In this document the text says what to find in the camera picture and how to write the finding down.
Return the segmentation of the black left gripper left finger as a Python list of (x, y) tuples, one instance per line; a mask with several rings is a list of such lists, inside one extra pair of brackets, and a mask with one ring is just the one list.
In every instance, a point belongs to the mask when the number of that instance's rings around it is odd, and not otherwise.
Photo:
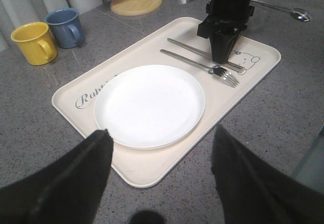
[(1, 189), (1, 223), (93, 223), (110, 174), (113, 139), (96, 130), (42, 170)]

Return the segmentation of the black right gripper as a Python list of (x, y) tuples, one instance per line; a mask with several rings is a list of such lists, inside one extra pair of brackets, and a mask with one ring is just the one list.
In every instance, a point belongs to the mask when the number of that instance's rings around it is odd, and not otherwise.
[(197, 35), (210, 38), (214, 62), (227, 62), (253, 12), (254, 7), (250, 5), (250, 0), (211, 0), (206, 5), (208, 16), (198, 26)]

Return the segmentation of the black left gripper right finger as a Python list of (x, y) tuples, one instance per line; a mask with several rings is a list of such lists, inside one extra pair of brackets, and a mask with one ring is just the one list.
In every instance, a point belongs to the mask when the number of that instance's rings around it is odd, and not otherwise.
[(323, 223), (323, 194), (270, 166), (222, 125), (215, 131), (212, 173), (225, 223)]

